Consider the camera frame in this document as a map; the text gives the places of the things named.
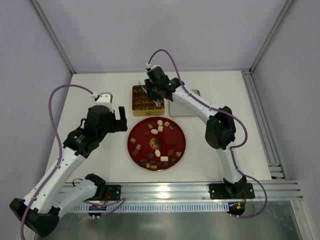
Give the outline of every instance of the red wire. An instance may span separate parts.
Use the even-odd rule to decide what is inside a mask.
[[[104,204],[106,204],[109,200],[109,192],[107,191],[105,194]]]
[[[246,205],[246,203],[247,203],[247,197],[246,197],[246,193],[245,193],[245,192],[243,192],[243,197],[244,197],[244,205]]]

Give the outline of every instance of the cable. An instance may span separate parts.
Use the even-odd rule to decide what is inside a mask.
[[[38,187],[38,189],[35,191],[34,195],[32,196],[28,206],[26,207],[22,219],[21,219],[21,224],[20,224],[20,237],[21,240],[26,240],[25,236],[24,236],[24,226],[25,226],[25,221],[26,221],[26,217],[27,214],[32,206],[32,204],[34,203],[34,201],[37,199],[37,196],[39,194],[39,192],[41,191],[41,189],[46,185],[46,183],[49,181],[49,179],[53,176],[53,174],[56,172],[56,170],[58,169],[58,167],[60,166],[61,160],[62,160],[62,144],[61,144],[61,140],[58,134],[58,130],[57,127],[55,125],[55,121],[54,121],[54,117],[53,117],[53,113],[52,113],[52,98],[54,96],[54,94],[62,88],[69,88],[69,87],[75,87],[75,88],[80,88],[83,90],[86,90],[87,92],[89,92],[90,94],[94,94],[91,90],[89,90],[88,88],[84,87],[84,86],[80,86],[80,85],[75,85],[75,84],[67,84],[67,85],[61,85],[58,86],[56,89],[54,89],[49,97],[49,103],[48,103],[48,109],[49,109],[49,116],[50,116],[50,121],[51,121],[51,125],[52,125],[52,129],[54,131],[56,140],[58,142],[58,146],[59,146],[59,157],[58,157],[58,162],[56,164],[56,166],[54,167],[54,169],[52,170],[52,172],[50,172],[50,174],[46,177],[46,179],[43,181],[43,183]]]
[[[82,178],[75,178],[75,179],[73,179],[73,180],[72,180],[72,185],[73,185],[74,187],[76,186],[76,185],[75,185],[75,180],[81,180],[81,181],[83,181]]]
[[[151,55],[151,57],[150,57],[150,59],[149,59],[149,61],[148,61],[148,64],[151,63],[151,60],[153,59],[153,57],[154,57],[157,53],[159,53],[159,52],[164,52],[164,53],[166,53],[166,54],[168,55],[168,57],[171,59],[171,62],[172,62],[172,64],[173,64],[173,67],[174,67],[174,70],[175,70],[176,75],[177,75],[177,77],[178,77],[178,80],[179,80],[179,82],[180,82],[180,85],[182,86],[183,90],[188,94],[188,96],[190,96],[190,97],[193,98],[195,101],[197,101],[199,104],[203,105],[204,107],[208,108],[209,110],[213,110],[213,111],[216,111],[216,112],[225,114],[225,115],[233,118],[233,119],[236,120],[236,121],[241,125],[241,127],[243,128],[243,130],[244,130],[244,140],[243,140],[243,142],[242,142],[241,144],[239,144],[239,145],[235,145],[235,146],[231,146],[231,147],[230,147],[233,165],[234,165],[235,169],[238,171],[238,173],[240,173],[242,176],[245,176],[245,177],[247,177],[247,178],[249,178],[249,179],[252,179],[252,180],[254,180],[257,184],[260,185],[260,187],[262,188],[262,191],[263,191],[263,193],[264,193],[264,196],[265,196],[265,202],[264,202],[264,205],[263,205],[262,209],[261,209],[259,212],[257,212],[256,214],[249,215],[249,216],[237,216],[237,215],[232,214],[232,216],[233,216],[233,217],[236,217],[236,218],[240,218],[240,219],[250,219],[250,218],[254,218],[254,217],[256,217],[256,216],[259,216],[259,215],[267,208],[267,205],[268,205],[268,196],[267,196],[266,189],[264,188],[264,186],[261,184],[260,181],[258,181],[257,179],[255,179],[255,178],[252,177],[252,176],[249,176],[249,175],[247,175],[247,174],[244,174],[244,173],[239,169],[239,167],[238,167],[238,165],[237,165],[237,163],[236,163],[236,158],[235,158],[234,152],[233,152],[233,149],[240,148],[240,147],[242,147],[243,145],[246,144],[246,142],[247,142],[247,140],[248,140],[248,131],[247,131],[246,126],[242,123],[242,121],[240,121],[240,119],[238,119],[236,116],[232,115],[231,113],[226,112],[226,111],[223,111],[223,110],[218,109],[218,108],[211,107],[211,106],[207,105],[206,103],[204,103],[203,101],[201,101],[201,100],[200,100],[199,98],[197,98],[196,96],[194,96],[191,92],[189,92],[189,91],[186,89],[186,87],[184,86],[184,84],[183,84],[183,82],[182,82],[182,80],[181,80],[181,77],[180,77],[180,74],[179,74],[177,65],[176,65],[173,57],[171,56],[171,54],[170,54],[167,50],[165,50],[165,49],[158,49],[157,51],[155,51],[155,52]]]
[[[108,203],[108,204],[98,204],[98,203],[94,203],[94,202],[90,202],[90,201],[83,201],[83,203],[85,203],[85,204],[91,204],[91,205],[96,206],[96,207],[109,207],[109,206],[118,204],[118,203],[120,203],[120,202],[123,201],[123,200],[125,200],[125,198],[121,198],[121,199],[119,199],[118,201],[115,201],[115,202],[113,202],[113,203]]]

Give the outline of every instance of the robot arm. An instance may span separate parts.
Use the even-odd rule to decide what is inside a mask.
[[[148,65],[147,75],[149,79],[144,82],[150,100],[165,98],[177,102],[203,121],[206,125],[205,140],[212,148],[216,149],[223,167],[226,191],[231,197],[237,195],[243,189],[247,180],[237,171],[230,151],[230,147],[234,146],[235,140],[236,127],[234,120],[223,113],[209,109],[209,107],[215,109],[219,109],[219,107],[207,102],[200,96],[191,97],[186,90],[189,93],[192,91],[186,85],[181,86],[177,78],[169,80],[159,65]],[[231,109],[227,106],[220,109],[232,114]],[[234,150],[233,154],[239,166],[237,154]]]
[[[62,195],[58,195],[61,188],[72,173],[88,158],[108,133],[125,132],[128,130],[125,108],[119,107],[120,120],[116,120],[112,108],[113,96],[109,92],[93,96],[96,105],[88,109],[87,117],[82,124],[70,132],[63,143],[62,160],[58,158],[42,177],[39,183],[23,199],[15,198],[10,208],[21,221],[24,212],[33,199],[36,190],[57,166],[57,170],[40,190],[27,214],[25,225],[41,237],[49,235],[62,218],[73,207],[84,200],[101,196],[105,190],[105,181],[89,174],[80,184]]]

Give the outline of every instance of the metal floor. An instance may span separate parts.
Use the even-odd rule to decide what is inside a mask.
[[[247,202],[245,214],[263,202]],[[87,220],[84,213],[69,213],[45,240],[301,240],[289,201],[273,201],[252,219],[235,219],[225,212],[128,213]]]

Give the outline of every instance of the red plate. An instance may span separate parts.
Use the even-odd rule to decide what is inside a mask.
[[[151,133],[151,129],[148,127],[149,124],[153,126],[153,129],[158,129],[158,120],[163,122],[163,132],[158,132],[154,135]],[[150,117],[142,120],[133,127],[128,137],[128,151],[133,161],[140,167],[151,170],[161,171],[171,168],[175,165],[185,153],[186,149],[186,138],[182,129],[174,121],[165,117]],[[134,151],[137,145],[141,145],[141,149],[134,155]],[[161,156],[168,156],[168,162],[160,161],[160,157],[157,157],[155,150],[158,149],[161,152]],[[168,155],[168,151],[173,150],[173,154]],[[147,168],[145,163],[156,165],[156,169]]]

